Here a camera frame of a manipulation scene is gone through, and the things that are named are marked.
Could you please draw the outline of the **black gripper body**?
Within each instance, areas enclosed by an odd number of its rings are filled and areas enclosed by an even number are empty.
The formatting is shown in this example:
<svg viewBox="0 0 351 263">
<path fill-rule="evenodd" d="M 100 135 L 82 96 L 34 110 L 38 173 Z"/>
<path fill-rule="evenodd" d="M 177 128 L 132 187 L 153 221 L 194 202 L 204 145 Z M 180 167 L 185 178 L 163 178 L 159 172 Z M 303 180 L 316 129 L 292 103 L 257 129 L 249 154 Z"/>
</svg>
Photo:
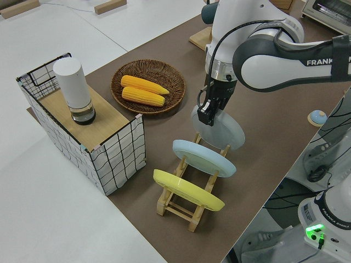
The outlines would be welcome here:
<svg viewBox="0 0 351 263">
<path fill-rule="evenodd" d="M 211 102 L 227 103 L 233 95 L 237 81 L 210 80 L 210 85 L 206 88 L 206 99 Z"/>
</svg>

